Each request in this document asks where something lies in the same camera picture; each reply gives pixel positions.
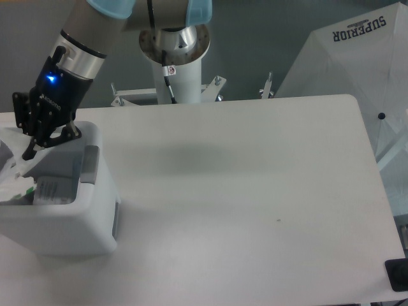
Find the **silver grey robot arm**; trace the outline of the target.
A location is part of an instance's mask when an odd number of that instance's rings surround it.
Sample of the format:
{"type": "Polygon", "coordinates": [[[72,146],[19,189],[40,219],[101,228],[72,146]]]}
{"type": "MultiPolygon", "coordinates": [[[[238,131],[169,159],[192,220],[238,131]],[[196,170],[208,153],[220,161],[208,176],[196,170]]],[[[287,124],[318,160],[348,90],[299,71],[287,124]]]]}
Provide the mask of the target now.
{"type": "Polygon", "coordinates": [[[81,137],[77,109],[121,32],[146,34],[161,67],[184,64],[212,13],[212,1],[77,1],[34,87],[12,95],[16,125],[30,137],[22,159],[81,137]]]}

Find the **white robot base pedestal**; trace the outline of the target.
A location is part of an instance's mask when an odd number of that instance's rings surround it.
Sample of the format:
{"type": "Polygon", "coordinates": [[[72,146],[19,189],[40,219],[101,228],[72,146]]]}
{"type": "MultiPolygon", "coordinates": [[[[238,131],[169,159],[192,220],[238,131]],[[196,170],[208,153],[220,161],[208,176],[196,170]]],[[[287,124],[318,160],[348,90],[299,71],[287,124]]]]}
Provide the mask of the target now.
{"type": "Polygon", "coordinates": [[[210,46],[206,25],[143,30],[139,46],[152,66],[160,105],[201,102],[201,62],[210,46]]]}

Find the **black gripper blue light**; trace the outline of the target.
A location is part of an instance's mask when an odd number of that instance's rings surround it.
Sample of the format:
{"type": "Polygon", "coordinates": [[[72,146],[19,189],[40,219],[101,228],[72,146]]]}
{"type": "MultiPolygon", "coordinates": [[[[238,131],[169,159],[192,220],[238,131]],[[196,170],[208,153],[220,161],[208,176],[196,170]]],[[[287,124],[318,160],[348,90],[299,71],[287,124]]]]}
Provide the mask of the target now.
{"type": "Polygon", "coordinates": [[[35,86],[29,92],[12,94],[16,126],[32,136],[23,160],[35,157],[35,147],[48,149],[82,137],[73,120],[92,83],[92,79],[59,68],[47,57],[35,86]],[[52,138],[51,133],[63,125],[60,135],[52,138]]]}

